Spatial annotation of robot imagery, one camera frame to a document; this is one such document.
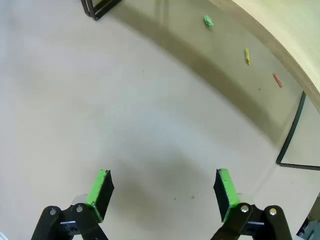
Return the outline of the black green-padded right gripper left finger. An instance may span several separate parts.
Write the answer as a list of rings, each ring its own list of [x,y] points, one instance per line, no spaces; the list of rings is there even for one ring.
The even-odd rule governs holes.
[[[43,209],[32,234],[33,240],[72,240],[80,235],[84,240],[106,240],[100,227],[115,187],[110,170],[101,169],[84,202],[67,209],[49,205]]]

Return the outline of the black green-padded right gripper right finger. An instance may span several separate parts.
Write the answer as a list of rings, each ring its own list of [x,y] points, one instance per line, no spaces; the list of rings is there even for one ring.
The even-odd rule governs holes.
[[[254,240],[292,239],[283,209],[269,205],[261,210],[254,204],[241,202],[227,169],[216,170],[213,189],[222,221],[213,240],[237,240],[240,236]]]

